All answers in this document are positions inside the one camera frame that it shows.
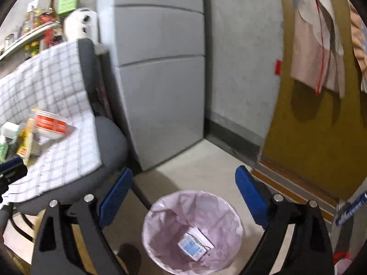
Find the white rice cooker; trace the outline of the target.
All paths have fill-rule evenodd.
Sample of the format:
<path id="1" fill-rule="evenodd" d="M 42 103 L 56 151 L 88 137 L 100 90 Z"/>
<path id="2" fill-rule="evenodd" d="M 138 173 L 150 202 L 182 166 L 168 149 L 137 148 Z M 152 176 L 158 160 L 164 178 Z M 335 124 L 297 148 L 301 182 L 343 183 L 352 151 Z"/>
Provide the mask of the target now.
<path id="1" fill-rule="evenodd" d="M 64 20 L 64 35 L 67 41 L 90 39 L 94 44 L 98 38 L 98 14 L 89 8 L 78 8 Z"/>

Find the green box on shelf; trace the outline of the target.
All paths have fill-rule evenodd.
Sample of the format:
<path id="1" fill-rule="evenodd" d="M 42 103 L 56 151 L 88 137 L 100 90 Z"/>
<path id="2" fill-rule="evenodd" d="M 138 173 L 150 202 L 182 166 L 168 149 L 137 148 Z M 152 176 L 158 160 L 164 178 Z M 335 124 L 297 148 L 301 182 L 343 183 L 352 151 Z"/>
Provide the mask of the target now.
<path id="1" fill-rule="evenodd" d="M 78 0 L 58 0 L 57 14 L 65 16 L 77 9 Z"/>

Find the green tea bottle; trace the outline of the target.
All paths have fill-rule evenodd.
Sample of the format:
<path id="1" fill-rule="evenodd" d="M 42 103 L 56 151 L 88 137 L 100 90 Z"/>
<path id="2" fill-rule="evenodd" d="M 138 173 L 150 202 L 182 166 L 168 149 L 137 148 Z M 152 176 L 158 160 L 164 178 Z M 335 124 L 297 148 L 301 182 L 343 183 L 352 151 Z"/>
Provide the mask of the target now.
<path id="1" fill-rule="evenodd" d="M 6 163 L 12 160 L 16 154 L 16 141 L 1 136 L 0 162 Z"/>

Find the clear yellow plastic wrapper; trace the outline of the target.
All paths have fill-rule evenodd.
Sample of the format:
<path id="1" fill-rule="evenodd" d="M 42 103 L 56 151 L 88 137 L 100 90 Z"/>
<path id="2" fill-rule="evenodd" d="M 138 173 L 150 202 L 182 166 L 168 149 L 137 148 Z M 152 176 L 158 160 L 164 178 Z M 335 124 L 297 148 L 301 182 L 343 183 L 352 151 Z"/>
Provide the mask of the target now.
<path id="1" fill-rule="evenodd" d="M 23 163 L 26 166 L 28 166 L 34 151 L 34 118 L 29 118 L 27 120 L 25 127 L 19 133 L 19 137 L 20 145 L 17 149 L 16 155 L 23 160 Z"/>

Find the metal kitchen shelf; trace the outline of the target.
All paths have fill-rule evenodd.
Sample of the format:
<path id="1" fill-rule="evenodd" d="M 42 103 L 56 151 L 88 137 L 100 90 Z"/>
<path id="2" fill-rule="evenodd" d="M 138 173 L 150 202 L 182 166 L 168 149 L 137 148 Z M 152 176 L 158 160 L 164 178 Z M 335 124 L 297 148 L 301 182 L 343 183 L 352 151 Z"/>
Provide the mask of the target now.
<path id="1" fill-rule="evenodd" d="M 57 29 L 61 27 L 61 23 L 58 21 L 47 22 L 42 24 L 35 29 L 30 30 L 19 37 L 14 43 L 12 43 L 8 48 L 5 49 L 4 53 L 1 55 L 1 61 L 5 61 L 10 58 L 13 54 L 20 55 L 20 50 L 23 51 L 23 60 L 26 59 L 25 46 L 30 45 L 32 42 L 39 41 L 39 39 L 46 33 L 49 29 Z"/>

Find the grey office chair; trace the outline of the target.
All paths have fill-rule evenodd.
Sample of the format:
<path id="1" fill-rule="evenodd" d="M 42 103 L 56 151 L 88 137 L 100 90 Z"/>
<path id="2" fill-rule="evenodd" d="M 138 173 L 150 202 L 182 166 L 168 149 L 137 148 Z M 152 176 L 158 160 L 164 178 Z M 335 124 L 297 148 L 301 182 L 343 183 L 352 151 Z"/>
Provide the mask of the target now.
<path id="1" fill-rule="evenodd" d="M 141 171 L 141 167 L 133 159 L 126 137 L 113 121 L 104 116 L 105 110 L 98 101 L 97 87 L 101 83 L 99 79 L 101 72 L 98 57 L 95 55 L 95 47 L 92 41 L 86 38 L 77 40 L 77 46 L 83 82 L 96 115 L 95 126 L 102 165 L 75 182 L 32 200 L 15 204 L 15 209 L 10 207 L 2 210 L 1 222 L 11 222 L 14 229 L 29 241 L 32 241 L 33 237 L 16 225 L 13 213 L 20 213 L 27 228 L 35 230 L 36 225 L 27 216 L 35 213 L 36 209 L 42 209 L 46 202 L 53 198 L 71 204 L 79 200 L 84 193 L 94 193 L 98 198 L 98 216 L 100 226 L 103 228 L 112 224 L 130 190 L 147 209 L 150 208 L 150 202 L 133 180 L 133 176 Z"/>

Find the orange white instant noodle cup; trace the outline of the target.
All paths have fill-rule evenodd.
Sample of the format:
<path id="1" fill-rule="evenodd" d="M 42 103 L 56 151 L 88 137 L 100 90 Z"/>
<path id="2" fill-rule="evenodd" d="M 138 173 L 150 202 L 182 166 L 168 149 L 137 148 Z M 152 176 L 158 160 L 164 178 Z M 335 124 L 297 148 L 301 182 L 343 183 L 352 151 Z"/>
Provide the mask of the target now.
<path id="1" fill-rule="evenodd" d="M 34 115 L 34 130 L 41 137 L 60 140 L 71 135 L 75 127 L 66 118 L 44 110 L 36 110 Z"/>

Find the blue white carton in bin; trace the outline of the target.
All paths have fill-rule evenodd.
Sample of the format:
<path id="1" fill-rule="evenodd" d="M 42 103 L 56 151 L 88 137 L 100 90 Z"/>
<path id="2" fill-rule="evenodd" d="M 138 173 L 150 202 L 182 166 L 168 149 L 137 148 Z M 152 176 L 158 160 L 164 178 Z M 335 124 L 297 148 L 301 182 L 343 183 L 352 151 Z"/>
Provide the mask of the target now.
<path id="1" fill-rule="evenodd" d="M 195 262 L 201 260 L 208 251 L 215 248 L 215 245 L 197 227 L 190 227 L 177 245 L 185 255 Z"/>

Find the grey refrigerator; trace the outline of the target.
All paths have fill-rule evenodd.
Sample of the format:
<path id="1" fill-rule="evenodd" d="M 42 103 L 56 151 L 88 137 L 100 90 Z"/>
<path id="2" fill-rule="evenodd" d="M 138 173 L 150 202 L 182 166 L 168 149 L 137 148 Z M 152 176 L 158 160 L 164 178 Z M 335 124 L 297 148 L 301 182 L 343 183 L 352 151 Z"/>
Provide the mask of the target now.
<path id="1" fill-rule="evenodd" d="M 143 170 L 202 140 L 203 0 L 96 0 L 110 105 Z"/>

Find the white sponge block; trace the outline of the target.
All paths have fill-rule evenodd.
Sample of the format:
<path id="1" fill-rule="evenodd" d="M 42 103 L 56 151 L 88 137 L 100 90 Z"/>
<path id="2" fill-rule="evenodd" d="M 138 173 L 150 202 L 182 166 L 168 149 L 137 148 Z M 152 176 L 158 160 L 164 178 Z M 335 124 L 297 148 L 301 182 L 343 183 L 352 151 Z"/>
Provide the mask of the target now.
<path id="1" fill-rule="evenodd" d="M 20 125 L 17 125 L 9 121 L 5 122 L 1 126 L 1 135 L 11 140 L 14 140 L 17 138 L 19 131 L 20 131 Z"/>

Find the pink lined trash bin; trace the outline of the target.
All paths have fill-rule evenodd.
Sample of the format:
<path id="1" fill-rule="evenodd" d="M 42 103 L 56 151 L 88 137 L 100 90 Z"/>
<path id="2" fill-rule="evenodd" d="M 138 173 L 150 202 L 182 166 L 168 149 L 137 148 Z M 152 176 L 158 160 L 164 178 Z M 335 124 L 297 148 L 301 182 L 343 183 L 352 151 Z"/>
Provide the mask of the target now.
<path id="1" fill-rule="evenodd" d="M 223 198 L 205 191 L 177 191 L 150 207 L 142 244 L 171 274 L 211 274 L 228 267 L 241 248 L 243 226 Z"/>

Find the pink hanging apron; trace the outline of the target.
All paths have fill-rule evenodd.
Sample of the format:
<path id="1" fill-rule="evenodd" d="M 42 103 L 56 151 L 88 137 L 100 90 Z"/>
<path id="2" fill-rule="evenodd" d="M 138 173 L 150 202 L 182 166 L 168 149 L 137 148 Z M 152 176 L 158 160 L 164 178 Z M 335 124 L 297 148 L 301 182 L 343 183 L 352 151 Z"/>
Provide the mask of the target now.
<path id="1" fill-rule="evenodd" d="M 345 96 L 342 38 L 331 0 L 293 0 L 295 25 L 290 76 L 320 94 Z"/>

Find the white checkered cloth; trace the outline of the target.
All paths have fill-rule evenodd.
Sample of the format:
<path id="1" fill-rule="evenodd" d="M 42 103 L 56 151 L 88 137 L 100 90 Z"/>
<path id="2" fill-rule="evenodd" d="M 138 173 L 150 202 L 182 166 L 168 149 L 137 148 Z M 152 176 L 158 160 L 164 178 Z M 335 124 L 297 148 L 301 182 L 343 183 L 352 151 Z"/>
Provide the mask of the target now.
<path id="1" fill-rule="evenodd" d="M 29 201 L 75 182 L 101 164 L 95 115 L 82 72 L 94 63 L 94 45 L 79 39 L 53 46 L 1 78 L 1 124 L 33 119 L 40 156 L 9 185 L 1 206 Z"/>

